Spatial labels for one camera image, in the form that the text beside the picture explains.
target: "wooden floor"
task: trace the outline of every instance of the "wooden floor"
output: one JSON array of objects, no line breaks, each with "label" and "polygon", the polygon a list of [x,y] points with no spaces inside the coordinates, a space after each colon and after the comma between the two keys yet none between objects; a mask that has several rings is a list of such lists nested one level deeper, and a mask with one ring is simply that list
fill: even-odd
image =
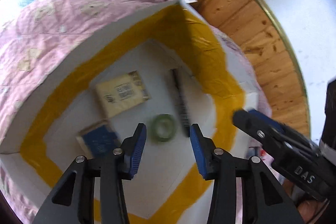
[{"label": "wooden floor", "polygon": [[271,21],[254,0],[198,0],[194,8],[244,51],[273,110],[273,118],[309,135],[303,88]]}]

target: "pink blanket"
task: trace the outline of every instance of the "pink blanket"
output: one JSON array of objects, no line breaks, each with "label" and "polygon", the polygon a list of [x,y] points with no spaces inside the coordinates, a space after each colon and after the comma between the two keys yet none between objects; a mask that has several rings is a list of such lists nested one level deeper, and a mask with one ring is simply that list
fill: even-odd
[{"label": "pink blanket", "polygon": [[[73,48],[110,22],[164,1],[167,0],[36,0],[6,23],[0,31],[0,140],[22,102]],[[254,77],[239,47],[219,30],[213,30]],[[257,81],[255,86],[260,91],[259,110],[271,115]],[[19,219],[24,224],[31,223],[38,209],[1,167],[0,189]]]}]

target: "yellow tape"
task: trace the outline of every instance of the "yellow tape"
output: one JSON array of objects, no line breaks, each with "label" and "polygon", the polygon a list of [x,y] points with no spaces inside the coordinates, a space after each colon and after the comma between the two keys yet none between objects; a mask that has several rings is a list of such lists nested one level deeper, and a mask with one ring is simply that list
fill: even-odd
[{"label": "yellow tape", "polygon": [[[154,38],[174,50],[191,69],[203,92],[212,96],[217,117],[217,130],[213,140],[217,147],[231,149],[236,132],[231,122],[232,114],[234,110],[243,107],[245,94],[226,71],[225,53],[211,29],[181,6],[172,5],[123,32],[94,57],[71,72],[49,95],[29,128],[20,153],[50,187],[55,185],[62,171],[47,157],[44,135],[78,94],[88,88],[93,78],[149,38]],[[130,222],[175,224],[209,185],[210,182],[204,181],[196,165],[193,165],[153,216],[146,220],[129,214]],[[98,200],[94,201],[94,218],[100,220]]]}]

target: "blue gripper pad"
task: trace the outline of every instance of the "blue gripper pad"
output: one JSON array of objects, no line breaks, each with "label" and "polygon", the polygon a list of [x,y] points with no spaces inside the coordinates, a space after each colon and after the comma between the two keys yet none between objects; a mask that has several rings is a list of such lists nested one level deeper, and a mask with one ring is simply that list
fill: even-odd
[{"label": "blue gripper pad", "polygon": [[131,168],[129,173],[132,177],[134,177],[134,175],[138,172],[142,152],[145,147],[146,137],[147,137],[147,130],[146,127],[144,126],[140,131],[140,135],[138,137],[133,153],[131,155]]},{"label": "blue gripper pad", "polygon": [[195,125],[193,124],[190,127],[190,141],[191,141],[191,146],[193,147],[198,172],[205,179],[208,175],[207,168],[206,168],[206,160],[205,160],[204,152],[201,148],[199,137],[196,134],[196,130],[197,128],[195,128]]},{"label": "blue gripper pad", "polygon": [[281,124],[279,124],[278,122],[272,120],[271,118],[267,117],[265,114],[252,109],[250,111],[248,111],[250,114],[252,114],[253,116],[256,116],[257,118],[259,118],[260,120],[268,123],[271,127],[275,128],[278,132],[280,133],[284,133],[283,128],[281,127]]}]

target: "barcode label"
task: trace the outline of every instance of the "barcode label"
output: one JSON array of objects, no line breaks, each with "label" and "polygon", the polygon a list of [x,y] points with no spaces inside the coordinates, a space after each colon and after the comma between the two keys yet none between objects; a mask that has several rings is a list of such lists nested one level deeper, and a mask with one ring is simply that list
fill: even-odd
[{"label": "barcode label", "polygon": [[121,100],[127,99],[134,94],[131,83],[122,84],[117,86],[115,89],[117,90]]},{"label": "barcode label", "polygon": [[105,96],[104,96],[104,98],[109,102],[109,103],[115,103],[116,102],[116,99],[113,97],[113,95],[112,94],[106,94]]}]

